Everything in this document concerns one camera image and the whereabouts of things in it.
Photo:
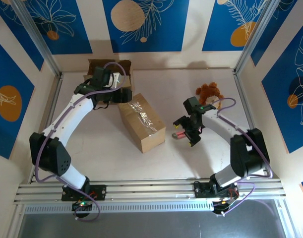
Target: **teddy bear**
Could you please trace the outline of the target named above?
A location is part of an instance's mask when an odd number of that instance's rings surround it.
[[[201,105],[212,104],[217,109],[221,109],[222,102],[219,101],[216,104],[213,104],[219,99],[223,99],[224,96],[220,93],[220,90],[217,88],[215,82],[211,82],[209,85],[203,84],[202,87],[196,89],[196,95],[200,95],[199,103]]]

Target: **orange circle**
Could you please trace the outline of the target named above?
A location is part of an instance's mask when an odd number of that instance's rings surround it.
[[[217,0],[217,4],[219,5],[223,5],[225,3],[227,3],[228,0]]]
[[[298,105],[298,97],[294,94],[290,95],[288,97],[287,103],[290,108],[295,108]]]
[[[121,0],[113,7],[111,19],[117,29],[128,32],[139,29],[146,17],[138,3],[132,0]]]
[[[53,41],[56,41],[59,39],[59,34],[55,31],[48,31],[47,36]]]
[[[14,122],[20,117],[21,109],[22,100],[19,91],[13,86],[3,86],[0,89],[1,117],[7,121]]]
[[[235,47],[245,46],[249,36],[251,35],[256,22],[251,21],[238,27],[231,36],[231,44]]]

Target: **white table surface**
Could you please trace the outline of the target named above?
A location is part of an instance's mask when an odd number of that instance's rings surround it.
[[[54,119],[66,107],[86,72],[67,72]],[[174,140],[173,122],[187,115],[183,101],[203,83],[216,82],[225,97],[237,104],[222,114],[248,128],[230,69],[170,69],[133,71],[135,94],[142,93],[167,126],[166,142],[142,154],[121,121],[117,105],[90,112],[72,134],[67,150],[72,164],[90,180],[209,178],[230,163],[230,147],[208,128],[190,147],[186,138]],[[47,173],[40,171],[40,177]]]

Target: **wall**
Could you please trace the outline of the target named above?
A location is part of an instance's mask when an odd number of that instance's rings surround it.
[[[271,166],[283,183],[290,212],[303,236],[303,192],[300,187],[303,181],[303,147],[288,153],[261,85],[263,78],[302,26],[303,0],[298,0],[257,66],[254,67],[253,62],[249,60],[240,77],[256,127],[263,132]]]
[[[86,71],[88,69],[88,59],[96,58],[130,59],[134,69],[233,67],[241,55],[241,51],[202,52],[214,0],[189,1],[182,52],[117,54],[113,53],[103,2],[101,0],[90,2],[77,0],[93,54],[56,55],[55,58],[63,71]]]
[[[29,136],[39,131],[54,75],[46,65],[41,71],[0,17],[0,44],[34,84],[34,92],[24,116],[10,159],[0,156],[0,237],[11,209],[18,185],[31,170]]]
[[[40,56],[29,48],[28,35],[17,32],[20,22],[4,2],[0,15],[39,65]],[[62,71],[86,71],[88,59],[131,60],[134,69],[234,67],[266,3],[24,1]]]

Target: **cardboard box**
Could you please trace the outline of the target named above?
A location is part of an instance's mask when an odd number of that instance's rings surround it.
[[[165,124],[140,93],[118,107],[125,127],[142,153],[165,141]]]
[[[95,67],[103,67],[109,62],[117,62],[119,63],[125,70],[125,73],[127,75],[126,82],[122,88],[130,88],[132,91],[132,95],[134,93],[134,83],[133,83],[133,77],[132,77],[132,69],[131,69],[131,61],[129,60],[114,60],[114,59],[89,59],[88,60],[90,65],[88,68],[87,75],[84,76],[84,80],[91,78]],[[109,65],[107,66],[108,69],[110,69],[114,73],[120,73],[123,75],[122,70],[117,65]]]

